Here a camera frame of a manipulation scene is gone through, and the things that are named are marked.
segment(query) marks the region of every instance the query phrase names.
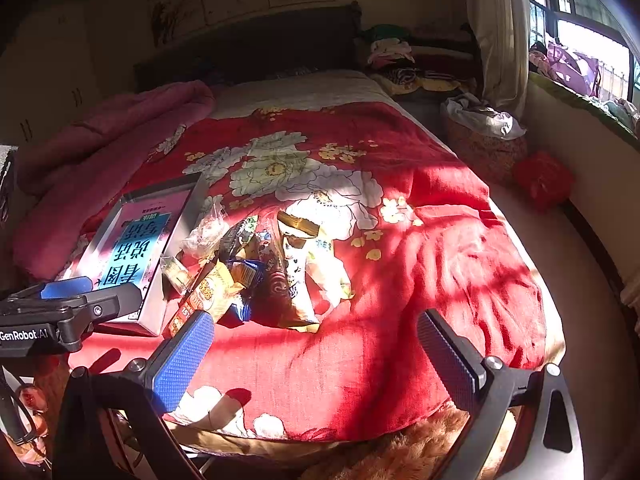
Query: bed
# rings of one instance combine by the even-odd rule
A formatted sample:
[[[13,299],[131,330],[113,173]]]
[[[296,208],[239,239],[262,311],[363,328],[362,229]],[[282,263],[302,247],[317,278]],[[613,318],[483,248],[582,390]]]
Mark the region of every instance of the bed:
[[[381,438],[412,428],[421,428],[412,443],[426,442],[429,421],[444,417],[457,421],[444,425],[450,446],[464,417],[415,339],[415,318],[429,306],[511,366],[562,358],[552,298],[488,187],[364,74],[231,86],[208,118],[152,148],[121,192],[202,171],[207,205],[222,204],[231,223],[285,208],[330,228],[356,293],[329,310],[311,291],[317,334],[217,326],[184,402],[166,417],[181,444],[308,465],[335,461],[353,442],[376,442],[384,455],[380,446],[400,445]],[[115,198],[83,221],[71,265]],[[170,303],[166,322],[176,309]],[[122,369],[158,342],[94,333],[68,366]]]

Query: blue gripper pad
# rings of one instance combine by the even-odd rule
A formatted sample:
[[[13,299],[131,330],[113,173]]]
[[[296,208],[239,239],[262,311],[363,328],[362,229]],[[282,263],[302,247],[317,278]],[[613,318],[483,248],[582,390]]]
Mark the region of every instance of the blue gripper pad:
[[[213,342],[213,318],[203,310],[197,310],[191,319],[174,336],[177,340],[171,354],[151,378],[154,404],[161,413],[169,413],[187,391],[198,366]]]
[[[418,316],[418,341],[457,409],[471,412],[478,391],[474,375],[426,312]]]
[[[94,284],[91,278],[86,276],[78,276],[60,282],[50,282],[44,286],[40,293],[43,300],[61,300],[63,298],[72,298],[80,296],[94,290]]]

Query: snack package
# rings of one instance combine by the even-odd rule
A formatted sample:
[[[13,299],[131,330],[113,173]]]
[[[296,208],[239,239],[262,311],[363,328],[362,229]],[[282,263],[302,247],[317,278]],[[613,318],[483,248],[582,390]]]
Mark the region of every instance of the snack package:
[[[223,212],[222,206],[214,202],[211,210],[204,215],[197,227],[182,241],[180,248],[185,254],[196,260],[209,257],[229,229],[225,218],[226,214]]]
[[[234,261],[231,263],[231,276],[246,290],[253,290],[262,281],[264,264],[256,260]]]
[[[341,300],[350,300],[354,294],[351,280],[344,270],[344,264],[334,256],[334,242],[320,228],[318,238],[307,243],[306,273],[322,290],[321,294],[331,308],[338,306]]]
[[[293,217],[284,211],[278,213],[278,227],[282,234],[282,250],[287,273],[287,285],[291,298],[294,319],[308,322],[305,326],[291,326],[300,332],[317,332],[320,322],[314,313],[313,304],[305,283],[306,255],[310,240],[318,235],[319,227],[306,220]]]
[[[300,332],[318,330],[319,321],[304,279],[305,244],[318,235],[318,230],[313,222],[277,208],[263,210],[256,236],[264,280],[251,301],[252,317],[263,324]]]
[[[209,312],[213,321],[218,322],[228,310],[236,294],[243,289],[241,284],[234,282],[225,264],[218,261],[178,308],[178,312],[169,323],[169,332],[174,336],[195,310]]]
[[[225,264],[234,259],[254,237],[257,223],[257,215],[248,216],[229,229],[220,240],[218,259]]]
[[[194,276],[189,276],[189,271],[175,256],[160,258],[160,269],[162,274],[169,280],[169,283],[171,283],[171,286],[178,294],[183,296],[191,285]]]
[[[251,307],[245,300],[244,294],[236,294],[229,306],[229,312],[237,317],[243,323],[251,320]]]

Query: white curtain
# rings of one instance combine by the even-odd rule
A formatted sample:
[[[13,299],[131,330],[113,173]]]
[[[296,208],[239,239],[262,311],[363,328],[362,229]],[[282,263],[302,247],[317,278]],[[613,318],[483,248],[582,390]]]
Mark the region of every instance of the white curtain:
[[[638,313],[636,333],[640,335],[640,269],[625,283],[625,289],[620,294],[620,300],[626,306],[634,308]]]
[[[484,72],[484,99],[516,118],[529,75],[529,0],[466,0]]]

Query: red plastic bag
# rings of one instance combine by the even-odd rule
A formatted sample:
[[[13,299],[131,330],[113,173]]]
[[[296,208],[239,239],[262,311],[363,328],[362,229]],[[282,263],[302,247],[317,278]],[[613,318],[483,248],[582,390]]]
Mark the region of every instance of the red plastic bag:
[[[567,200],[575,182],[572,173],[547,152],[536,152],[518,162],[513,178],[541,212]]]

